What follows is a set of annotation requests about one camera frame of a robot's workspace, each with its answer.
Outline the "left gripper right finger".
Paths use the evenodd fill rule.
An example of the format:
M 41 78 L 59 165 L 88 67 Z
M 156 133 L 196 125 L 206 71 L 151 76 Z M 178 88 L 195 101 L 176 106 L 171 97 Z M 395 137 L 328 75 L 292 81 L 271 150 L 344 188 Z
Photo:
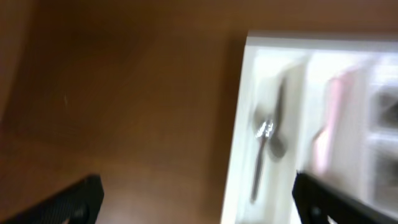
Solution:
M 397 224 L 397 220 L 355 200 L 326 183 L 299 172 L 292 196 L 303 224 Z

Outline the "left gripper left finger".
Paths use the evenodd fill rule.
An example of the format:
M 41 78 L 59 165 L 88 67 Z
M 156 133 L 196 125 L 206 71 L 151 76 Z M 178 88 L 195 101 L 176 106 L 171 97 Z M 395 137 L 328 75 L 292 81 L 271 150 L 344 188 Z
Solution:
M 95 224 L 104 199 L 101 177 L 91 174 L 5 220 L 5 224 Z

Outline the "small dark steel fork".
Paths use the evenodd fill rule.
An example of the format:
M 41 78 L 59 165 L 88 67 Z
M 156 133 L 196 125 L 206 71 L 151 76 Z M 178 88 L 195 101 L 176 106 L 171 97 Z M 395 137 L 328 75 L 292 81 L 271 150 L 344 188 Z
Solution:
M 250 200 L 252 204 L 256 202 L 258 197 L 259 186 L 261 184 L 261 175 L 264 166 L 264 151 L 266 150 L 269 139 L 273 136 L 274 130 L 274 120 L 272 118 L 266 118 L 255 132 L 255 137 L 259 140 L 259 149 L 256 156 L 256 166 L 251 190 Z

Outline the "pink plastic knife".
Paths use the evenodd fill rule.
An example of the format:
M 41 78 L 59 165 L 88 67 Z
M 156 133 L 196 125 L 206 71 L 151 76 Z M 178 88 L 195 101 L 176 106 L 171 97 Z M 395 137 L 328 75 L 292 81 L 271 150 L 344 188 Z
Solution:
M 357 70 L 347 70 L 331 78 L 325 88 L 322 125 L 312 141 L 312 171 L 316 175 L 324 175 L 328 169 L 341 107 L 355 82 L 356 74 Z

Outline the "small steel teaspoon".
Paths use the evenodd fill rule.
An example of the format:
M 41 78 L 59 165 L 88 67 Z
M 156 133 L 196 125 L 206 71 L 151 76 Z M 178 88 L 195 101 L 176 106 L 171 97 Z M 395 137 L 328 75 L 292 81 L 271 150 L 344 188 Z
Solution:
M 274 110 L 274 132 L 271 137 L 270 155 L 273 160 L 278 161 L 285 156 L 286 146 L 285 139 L 281 133 L 282 122 L 284 118 L 284 100 L 285 100 L 285 86 L 287 79 L 282 77 L 279 83 L 277 102 Z

